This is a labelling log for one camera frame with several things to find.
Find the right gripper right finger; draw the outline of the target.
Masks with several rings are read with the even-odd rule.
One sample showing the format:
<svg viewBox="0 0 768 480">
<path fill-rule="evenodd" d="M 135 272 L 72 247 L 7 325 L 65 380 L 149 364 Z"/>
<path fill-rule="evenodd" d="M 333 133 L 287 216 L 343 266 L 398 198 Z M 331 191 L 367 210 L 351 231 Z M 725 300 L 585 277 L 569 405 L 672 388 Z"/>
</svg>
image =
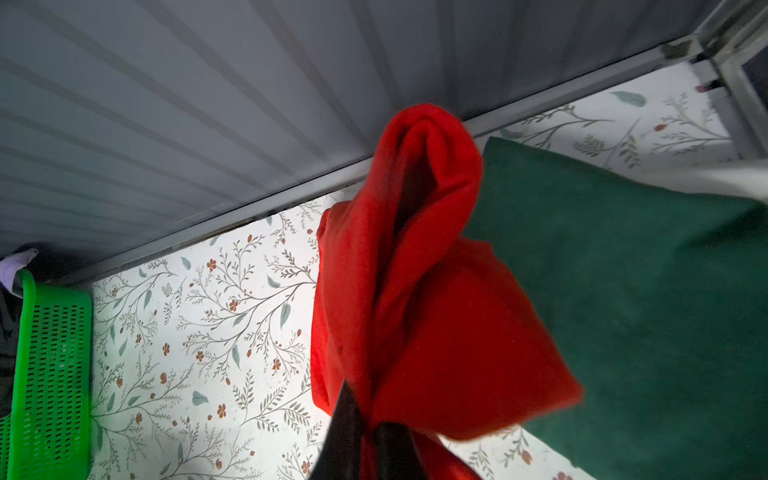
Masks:
<svg viewBox="0 0 768 480">
<path fill-rule="evenodd" d="M 398 423 L 381 423 L 375 430 L 377 474 L 380 480 L 427 480 L 411 430 Z"/>
</svg>

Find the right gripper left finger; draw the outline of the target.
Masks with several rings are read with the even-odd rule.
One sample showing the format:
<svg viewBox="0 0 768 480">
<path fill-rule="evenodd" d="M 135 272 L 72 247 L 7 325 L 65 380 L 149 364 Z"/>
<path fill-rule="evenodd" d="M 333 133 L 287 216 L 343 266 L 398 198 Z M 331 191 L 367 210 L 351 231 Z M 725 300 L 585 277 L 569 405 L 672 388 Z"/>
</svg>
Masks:
<svg viewBox="0 0 768 480">
<path fill-rule="evenodd" d="M 329 429 L 308 479 L 358 480 L 365 422 L 351 387 L 342 383 Z"/>
</svg>

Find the red t shirt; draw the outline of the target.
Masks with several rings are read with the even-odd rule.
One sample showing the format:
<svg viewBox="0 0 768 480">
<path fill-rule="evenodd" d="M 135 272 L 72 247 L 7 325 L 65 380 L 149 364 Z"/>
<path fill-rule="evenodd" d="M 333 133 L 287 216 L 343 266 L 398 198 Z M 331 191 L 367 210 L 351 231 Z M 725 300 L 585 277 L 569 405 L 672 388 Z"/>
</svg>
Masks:
<svg viewBox="0 0 768 480">
<path fill-rule="evenodd" d="M 428 479 L 472 479 L 444 438 L 472 440 L 578 403 L 583 390 L 491 246 L 464 236 L 483 160 L 430 104 L 398 113 L 367 179 L 317 230 L 315 405 L 344 381 L 365 422 L 359 479 L 379 479 L 375 430 L 407 426 Z"/>
</svg>

